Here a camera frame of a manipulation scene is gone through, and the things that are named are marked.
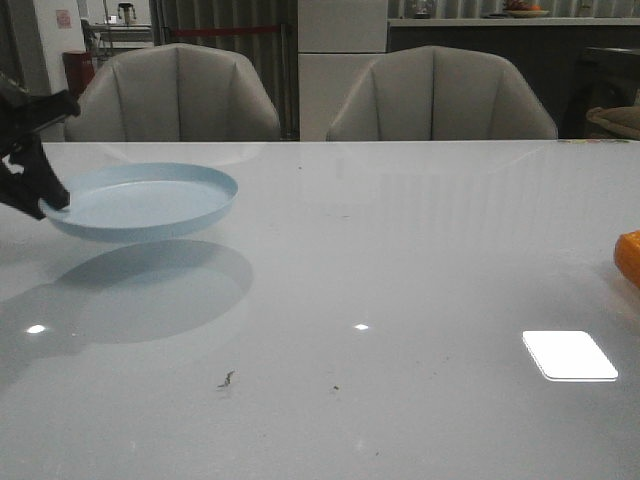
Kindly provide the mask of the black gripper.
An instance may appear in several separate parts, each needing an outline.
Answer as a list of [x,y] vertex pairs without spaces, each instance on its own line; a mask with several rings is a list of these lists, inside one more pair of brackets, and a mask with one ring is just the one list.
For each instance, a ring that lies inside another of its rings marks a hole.
[[40,132],[80,112],[78,100],[68,90],[31,95],[1,73],[1,158],[9,156],[11,165],[22,167],[12,172],[1,162],[2,204],[36,220],[45,218],[40,200],[55,210],[69,205],[70,193],[48,161]]

